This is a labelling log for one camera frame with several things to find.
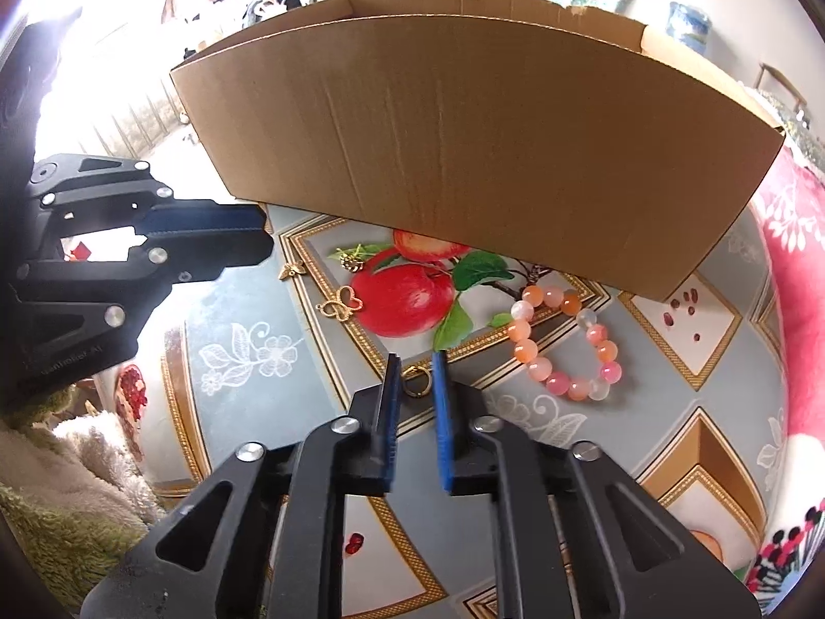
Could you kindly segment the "small gold earring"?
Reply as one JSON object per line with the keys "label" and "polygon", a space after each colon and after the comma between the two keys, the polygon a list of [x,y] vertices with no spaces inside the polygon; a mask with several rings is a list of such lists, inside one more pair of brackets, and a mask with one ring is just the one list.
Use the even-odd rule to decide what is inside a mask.
{"label": "small gold earring", "polygon": [[306,274],[308,274],[308,270],[306,270],[305,264],[301,262],[286,262],[279,269],[278,279],[279,281],[288,281],[291,278],[304,276]]}

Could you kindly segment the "gold charm on apple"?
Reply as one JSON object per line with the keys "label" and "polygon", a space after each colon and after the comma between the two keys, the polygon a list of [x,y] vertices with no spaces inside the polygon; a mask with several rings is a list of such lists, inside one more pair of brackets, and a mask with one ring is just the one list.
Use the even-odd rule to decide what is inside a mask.
{"label": "gold charm on apple", "polygon": [[348,272],[358,272],[364,268],[368,256],[362,254],[362,246],[357,245],[355,248],[338,249],[336,257],[340,266]]}

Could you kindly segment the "patterned fruit table mat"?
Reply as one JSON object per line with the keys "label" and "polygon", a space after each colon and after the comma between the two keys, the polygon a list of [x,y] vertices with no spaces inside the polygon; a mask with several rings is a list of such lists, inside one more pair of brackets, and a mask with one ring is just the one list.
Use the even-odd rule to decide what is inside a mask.
{"label": "patterned fruit table mat", "polygon": [[733,295],[692,274],[666,302],[566,278],[478,327],[461,298],[501,286],[485,252],[371,254],[320,309],[381,381],[282,446],[245,440],[82,604],[86,617],[342,617],[344,583],[385,587],[347,500],[375,511],[420,592],[432,546],[492,560],[503,617],[758,617],[768,560],[756,448],[778,365]]}

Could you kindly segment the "green fuzzy sleeve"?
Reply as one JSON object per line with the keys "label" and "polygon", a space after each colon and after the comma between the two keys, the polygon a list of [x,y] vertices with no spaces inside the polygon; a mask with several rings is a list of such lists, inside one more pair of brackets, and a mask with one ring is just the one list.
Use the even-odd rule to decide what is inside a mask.
{"label": "green fuzzy sleeve", "polygon": [[78,393],[63,388],[2,416],[2,516],[70,613],[167,515],[116,415],[60,418]]}

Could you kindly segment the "brown cardboard box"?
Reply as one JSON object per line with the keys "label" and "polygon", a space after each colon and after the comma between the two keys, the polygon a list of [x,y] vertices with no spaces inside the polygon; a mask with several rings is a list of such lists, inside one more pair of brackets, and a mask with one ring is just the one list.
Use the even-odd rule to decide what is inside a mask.
{"label": "brown cardboard box", "polygon": [[709,60],[547,0],[323,0],[171,74],[240,199],[390,226],[664,299],[783,144]]}

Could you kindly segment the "blue water jug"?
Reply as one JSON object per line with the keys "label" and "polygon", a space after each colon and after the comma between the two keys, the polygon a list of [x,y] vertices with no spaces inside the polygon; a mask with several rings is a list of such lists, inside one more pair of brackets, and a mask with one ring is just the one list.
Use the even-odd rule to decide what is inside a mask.
{"label": "blue water jug", "polygon": [[692,51],[705,55],[707,37],[712,22],[705,14],[685,4],[671,2],[668,8],[667,35],[689,47]]}

